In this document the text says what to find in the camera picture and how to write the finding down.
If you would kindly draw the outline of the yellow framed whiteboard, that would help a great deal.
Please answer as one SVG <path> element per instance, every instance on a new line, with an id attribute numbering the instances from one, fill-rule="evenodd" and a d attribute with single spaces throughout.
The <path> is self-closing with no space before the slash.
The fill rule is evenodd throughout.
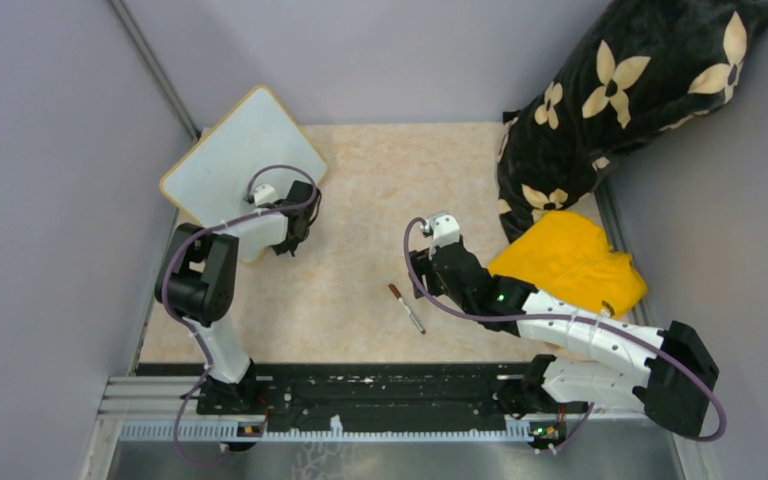
<path id="1" fill-rule="evenodd" d="M 320 152 L 267 87 L 247 93 L 159 182 L 162 194 L 203 227 L 255 210 L 250 190 L 272 185 L 286 194 L 295 180 L 319 185 L 328 171 Z M 253 263 L 268 249 L 240 245 L 239 261 Z"/>

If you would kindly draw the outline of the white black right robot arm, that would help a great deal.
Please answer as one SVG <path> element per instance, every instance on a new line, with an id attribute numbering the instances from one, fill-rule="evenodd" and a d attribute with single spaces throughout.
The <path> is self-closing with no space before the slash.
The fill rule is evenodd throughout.
<path id="1" fill-rule="evenodd" d="M 460 240 L 422 250 L 404 241 L 401 249 L 415 297 L 489 330 L 583 355 L 539 361 L 523 385 L 532 410 L 595 403 L 639 411 L 694 441 L 725 434 L 728 417 L 714 392 L 720 370 L 693 327 L 629 324 L 573 306 L 527 282 L 490 274 Z"/>

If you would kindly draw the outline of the white marker pen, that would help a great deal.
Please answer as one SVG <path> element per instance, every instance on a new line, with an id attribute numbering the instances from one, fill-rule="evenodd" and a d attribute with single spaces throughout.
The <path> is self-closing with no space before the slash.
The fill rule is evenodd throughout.
<path id="1" fill-rule="evenodd" d="M 401 294 L 400 290 L 397 288 L 397 286 L 393 283 L 388 284 L 388 289 L 393 294 L 393 296 L 396 298 L 396 300 L 399 302 L 399 304 L 402 306 L 402 308 L 407 313 L 408 317 L 410 318 L 411 322 L 414 324 L 414 326 L 417 328 L 417 330 L 422 334 L 425 335 L 427 333 L 425 327 L 421 323 L 420 319 L 416 315 L 415 311 L 407 304 L 405 301 L 403 295 Z"/>

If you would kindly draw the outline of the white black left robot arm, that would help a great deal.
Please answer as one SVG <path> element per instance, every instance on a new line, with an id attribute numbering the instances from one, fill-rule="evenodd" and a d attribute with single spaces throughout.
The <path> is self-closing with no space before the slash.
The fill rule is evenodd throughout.
<path id="1" fill-rule="evenodd" d="M 174 231 L 155 284 L 155 299 L 193 336 L 205 358 L 199 387 L 220 396 L 237 414 L 260 399 L 253 361 L 228 314 L 233 302 L 240 245 L 293 256 L 316 221 L 321 191 L 295 180 L 281 195 L 269 185 L 250 190 L 255 210 L 214 227 L 183 223 Z"/>

